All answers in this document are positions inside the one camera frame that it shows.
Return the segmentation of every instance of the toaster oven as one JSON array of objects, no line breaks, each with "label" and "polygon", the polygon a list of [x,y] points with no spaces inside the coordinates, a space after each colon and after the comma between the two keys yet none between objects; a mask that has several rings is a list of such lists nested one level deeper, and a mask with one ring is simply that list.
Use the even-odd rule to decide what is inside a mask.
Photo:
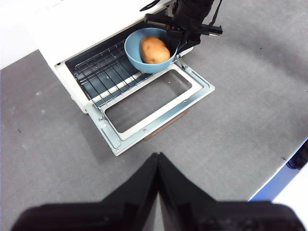
[{"label": "toaster oven", "polygon": [[[118,156],[215,87],[184,63],[182,56],[193,48],[177,54],[171,65],[159,73],[135,69],[125,54],[124,42],[132,32],[150,27],[143,22],[144,13],[139,12],[144,1],[109,3],[115,9],[116,3],[122,5],[118,10],[119,15],[123,14],[120,21],[108,18],[111,6],[109,12],[103,8],[100,11],[91,7],[94,2],[97,3],[87,1],[76,6],[73,1],[60,1],[38,12],[29,25],[52,71]],[[147,13],[171,14],[170,4],[172,1],[162,0]],[[88,16],[81,17],[78,10]],[[78,15],[75,22],[56,24],[70,14]],[[51,33],[59,30],[63,39]]]}]

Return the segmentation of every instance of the black cable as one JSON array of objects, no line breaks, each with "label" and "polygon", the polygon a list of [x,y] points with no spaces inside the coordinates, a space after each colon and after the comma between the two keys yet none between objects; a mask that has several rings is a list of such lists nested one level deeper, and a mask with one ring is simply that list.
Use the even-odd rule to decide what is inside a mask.
[{"label": "black cable", "polygon": [[218,7],[217,7],[217,9],[216,9],[216,11],[215,11],[215,14],[214,14],[214,16],[213,16],[213,19],[212,19],[212,21],[209,23],[209,28],[211,28],[212,25],[216,22],[216,18],[217,18],[217,15],[218,15],[218,11],[219,11],[221,2],[222,2],[222,0],[220,0],[220,2],[219,2],[219,4],[218,4]]},{"label": "black cable", "polygon": [[160,0],[155,0],[155,1],[152,1],[150,4],[146,5],[145,7],[143,7],[142,9],[140,9],[139,11],[145,11],[145,10],[148,10],[152,7],[154,7]]}]

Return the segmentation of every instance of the potato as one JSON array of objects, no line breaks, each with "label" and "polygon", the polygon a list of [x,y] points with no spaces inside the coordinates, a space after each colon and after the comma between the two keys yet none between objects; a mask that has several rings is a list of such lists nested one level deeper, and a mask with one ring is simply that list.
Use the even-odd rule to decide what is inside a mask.
[{"label": "potato", "polygon": [[155,36],[147,36],[140,41],[140,53],[147,64],[162,63],[170,59],[170,51],[165,43]]}]

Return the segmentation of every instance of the white wall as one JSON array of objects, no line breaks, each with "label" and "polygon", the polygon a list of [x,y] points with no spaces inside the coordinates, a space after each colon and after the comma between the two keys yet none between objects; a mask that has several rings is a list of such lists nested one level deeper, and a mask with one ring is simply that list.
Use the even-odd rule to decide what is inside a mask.
[{"label": "white wall", "polygon": [[0,0],[0,69],[37,49],[25,18],[60,0]]}]

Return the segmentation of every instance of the oven door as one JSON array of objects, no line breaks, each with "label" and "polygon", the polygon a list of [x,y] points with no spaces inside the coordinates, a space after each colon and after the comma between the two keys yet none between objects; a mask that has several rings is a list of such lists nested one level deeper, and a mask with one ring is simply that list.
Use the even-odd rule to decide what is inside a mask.
[{"label": "oven door", "polygon": [[[110,72],[109,77],[106,75],[105,81],[110,83],[116,72],[120,72],[115,71],[116,67],[119,70],[124,69],[124,64],[115,65],[112,70],[115,75],[110,76],[112,73]],[[180,55],[164,71],[143,75],[139,72],[132,76],[128,75],[100,96],[94,97],[86,107],[116,156],[215,89],[212,84],[187,66]],[[103,87],[104,77],[97,82]]]}]

